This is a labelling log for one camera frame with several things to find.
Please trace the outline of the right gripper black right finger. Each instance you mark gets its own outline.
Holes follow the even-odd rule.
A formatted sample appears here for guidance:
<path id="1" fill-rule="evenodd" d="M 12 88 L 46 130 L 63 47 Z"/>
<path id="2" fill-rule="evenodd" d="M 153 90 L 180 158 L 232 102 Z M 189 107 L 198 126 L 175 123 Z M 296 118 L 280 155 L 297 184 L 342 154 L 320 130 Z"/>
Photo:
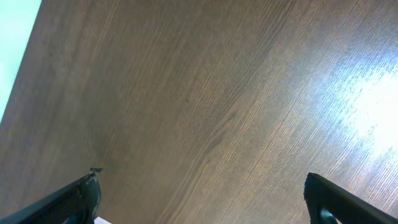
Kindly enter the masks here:
<path id="1" fill-rule="evenodd" d="M 315 173 L 307 174 L 303 196 L 311 224 L 397 224 L 396 218 Z"/>

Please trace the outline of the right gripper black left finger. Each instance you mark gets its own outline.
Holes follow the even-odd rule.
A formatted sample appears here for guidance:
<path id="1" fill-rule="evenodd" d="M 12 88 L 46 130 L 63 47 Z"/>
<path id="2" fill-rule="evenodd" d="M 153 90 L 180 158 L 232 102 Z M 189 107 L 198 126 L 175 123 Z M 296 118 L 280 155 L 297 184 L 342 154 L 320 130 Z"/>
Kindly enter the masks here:
<path id="1" fill-rule="evenodd" d="M 102 198 L 97 177 L 101 171 L 92 167 L 89 174 L 1 219 L 1 224 L 94 223 Z"/>

